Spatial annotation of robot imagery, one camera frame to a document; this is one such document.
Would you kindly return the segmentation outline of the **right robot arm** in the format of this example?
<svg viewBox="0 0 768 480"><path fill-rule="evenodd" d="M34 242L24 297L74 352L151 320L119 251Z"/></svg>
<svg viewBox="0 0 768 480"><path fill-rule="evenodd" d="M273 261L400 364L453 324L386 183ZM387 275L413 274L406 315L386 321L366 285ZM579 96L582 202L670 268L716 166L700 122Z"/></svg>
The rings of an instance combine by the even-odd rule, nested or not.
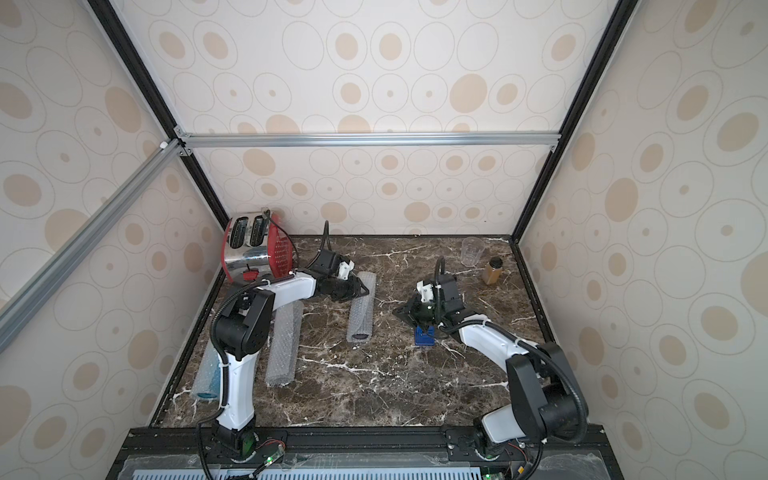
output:
<svg viewBox="0 0 768 480"><path fill-rule="evenodd" d="M487 443L584 440L589 408L557 344L525 340L468 308L456 280L448 275L418 283L416 292L393 314L412 327L432 327L477 350L506 373L510 404L480 419L481 438Z"/></svg>

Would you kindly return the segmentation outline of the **blue tape dispenser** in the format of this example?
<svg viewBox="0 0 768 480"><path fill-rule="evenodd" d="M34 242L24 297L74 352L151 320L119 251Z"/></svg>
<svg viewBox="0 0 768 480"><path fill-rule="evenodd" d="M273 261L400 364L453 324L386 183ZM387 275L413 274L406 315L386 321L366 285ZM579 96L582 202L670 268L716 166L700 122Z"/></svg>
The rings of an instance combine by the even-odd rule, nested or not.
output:
<svg viewBox="0 0 768 480"><path fill-rule="evenodd" d="M418 347L431 347L435 345L435 328L433 326L414 328L414 345Z"/></svg>

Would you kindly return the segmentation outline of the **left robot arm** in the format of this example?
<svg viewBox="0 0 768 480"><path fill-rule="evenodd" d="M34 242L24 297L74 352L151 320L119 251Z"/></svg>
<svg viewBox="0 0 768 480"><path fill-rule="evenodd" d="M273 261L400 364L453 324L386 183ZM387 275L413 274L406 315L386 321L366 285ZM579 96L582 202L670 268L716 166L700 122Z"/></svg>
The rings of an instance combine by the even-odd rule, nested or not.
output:
<svg viewBox="0 0 768 480"><path fill-rule="evenodd" d="M282 278L257 279L228 295L214 316L209 334L221 371L216 426L241 432L252 423L255 366L278 309L316 296L339 303L373 298L375 275L355 274L353 269L351 259L323 249L306 268L293 269Z"/></svg>

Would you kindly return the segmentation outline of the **stack of bubble wrap sheets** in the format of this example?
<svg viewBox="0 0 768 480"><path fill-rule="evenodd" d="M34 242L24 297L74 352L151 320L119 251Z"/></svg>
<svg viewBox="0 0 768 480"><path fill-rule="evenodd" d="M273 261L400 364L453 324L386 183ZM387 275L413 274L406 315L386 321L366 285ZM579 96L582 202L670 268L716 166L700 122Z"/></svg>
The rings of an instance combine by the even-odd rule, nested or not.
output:
<svg viewBox="0 0 768 480"><path fill-rule="evenodd" d="M368 294L355 298L350 304L347 341L352 344L366 343L373 335L376 274L373 272L361 272L358 278L368 289Z"/></svg>

